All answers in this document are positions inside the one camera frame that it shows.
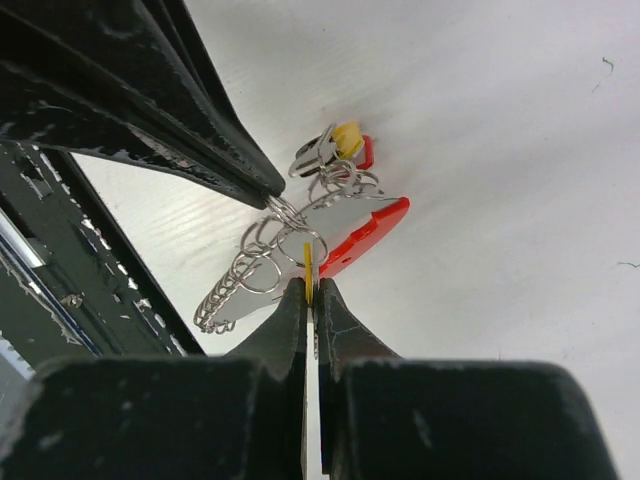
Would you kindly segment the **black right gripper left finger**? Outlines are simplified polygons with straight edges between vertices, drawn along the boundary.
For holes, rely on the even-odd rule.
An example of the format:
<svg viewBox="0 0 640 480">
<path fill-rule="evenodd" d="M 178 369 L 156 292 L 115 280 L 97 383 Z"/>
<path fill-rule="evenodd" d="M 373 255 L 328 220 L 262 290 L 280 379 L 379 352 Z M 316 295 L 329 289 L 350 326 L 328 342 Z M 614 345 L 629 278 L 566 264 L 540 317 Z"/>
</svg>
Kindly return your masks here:
<svg viewBox="0 0 640 480">
<path fill-rule="evenodd" d="M 5 479 L 301 479 L 305 283 L 229 353 L 46 364 L 1 439 Z"/>
</svg>

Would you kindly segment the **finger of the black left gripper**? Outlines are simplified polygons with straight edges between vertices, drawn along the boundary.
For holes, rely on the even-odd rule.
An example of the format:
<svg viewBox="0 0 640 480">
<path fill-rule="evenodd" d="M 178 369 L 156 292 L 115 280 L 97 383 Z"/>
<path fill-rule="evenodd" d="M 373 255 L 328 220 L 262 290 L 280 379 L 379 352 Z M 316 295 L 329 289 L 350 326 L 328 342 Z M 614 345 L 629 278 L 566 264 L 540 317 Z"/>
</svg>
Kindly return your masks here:
<svg viewBox="0 0 640 480">
<path fill-rule="evenodd" d="M 182 1 L 5 1 L 1 32 L 30 29 L 113 83 L 168 132 L 281 195 L 286 183 L 239 120 Z"/>
<path fill-rule="evenodd" d="M 68 50 L 30 29 L 1 32 L 1 139 L 179 177 L 259 210 L 265 188 L 168 132 Z"/>
</svg>

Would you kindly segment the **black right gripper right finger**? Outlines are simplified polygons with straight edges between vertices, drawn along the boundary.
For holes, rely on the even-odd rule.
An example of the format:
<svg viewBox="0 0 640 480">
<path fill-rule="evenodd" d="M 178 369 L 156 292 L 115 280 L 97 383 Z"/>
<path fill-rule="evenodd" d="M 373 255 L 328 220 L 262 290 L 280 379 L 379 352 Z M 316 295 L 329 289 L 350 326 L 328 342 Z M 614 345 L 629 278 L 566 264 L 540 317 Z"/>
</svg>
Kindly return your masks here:
<svg viewBox="0 0 640 480">
<path fill-rule="evenodd" d="M 613 479 L 590 402 L 544 362 L 408 360 L 315 295 L 322 471 L 332 479 Z"/>
</svg>

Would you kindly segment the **silver key with yellow tag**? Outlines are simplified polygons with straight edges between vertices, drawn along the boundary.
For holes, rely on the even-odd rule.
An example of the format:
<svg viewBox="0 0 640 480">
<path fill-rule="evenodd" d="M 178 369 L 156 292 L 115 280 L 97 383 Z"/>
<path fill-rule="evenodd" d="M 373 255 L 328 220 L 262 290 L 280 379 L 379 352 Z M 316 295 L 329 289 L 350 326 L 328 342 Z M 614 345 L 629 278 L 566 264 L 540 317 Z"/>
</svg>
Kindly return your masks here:
<svg viewBox="0 0 640 480">
<path fill-rule="evenodd" d="M 317 232 L 306 231 L 279 234 L 276 245 L 277 252 L 282 256 L 282 263 L 280 284 L 274 297 L 280 299 L 286 292 L 285 283 L 299 277 L 304 280 L 305 299 L 311 307 L 320 264 L 328 257 L 327 243 Z"/>
</svg>

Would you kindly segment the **yellow key tag on tool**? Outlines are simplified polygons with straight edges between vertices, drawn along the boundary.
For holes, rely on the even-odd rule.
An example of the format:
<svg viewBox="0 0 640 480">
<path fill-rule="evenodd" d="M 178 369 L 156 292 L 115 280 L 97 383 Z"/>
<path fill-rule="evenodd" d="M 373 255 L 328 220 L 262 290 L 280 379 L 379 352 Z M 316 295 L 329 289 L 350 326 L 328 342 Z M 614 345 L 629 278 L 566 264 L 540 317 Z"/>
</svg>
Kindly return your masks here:
<svg viewBox="0 0 640 480">
<path fill-rule="evenodd" d="M 336 145 L 340 158 L 351 158 L 356 155 L 364 145 L 360 126 L 356 121 L 350 121 L 335 127 L 331 138 Z"/>
</svg>

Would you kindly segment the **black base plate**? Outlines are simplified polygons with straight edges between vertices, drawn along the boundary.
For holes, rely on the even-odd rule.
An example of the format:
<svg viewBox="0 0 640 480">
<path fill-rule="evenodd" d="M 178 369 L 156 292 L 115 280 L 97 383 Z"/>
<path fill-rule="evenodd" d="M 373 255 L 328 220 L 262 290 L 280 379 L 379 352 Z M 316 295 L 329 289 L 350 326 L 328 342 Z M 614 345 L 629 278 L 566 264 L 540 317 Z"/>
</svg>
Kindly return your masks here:
<svg viewBox="0 0 640 480">
<path fill-rule="evenodd" d="M 75 159 L 1 146 L 1 205 L 36 262 L 36 294 L 95 355 L 200 355 L 189 332 Z"/>
</svg>

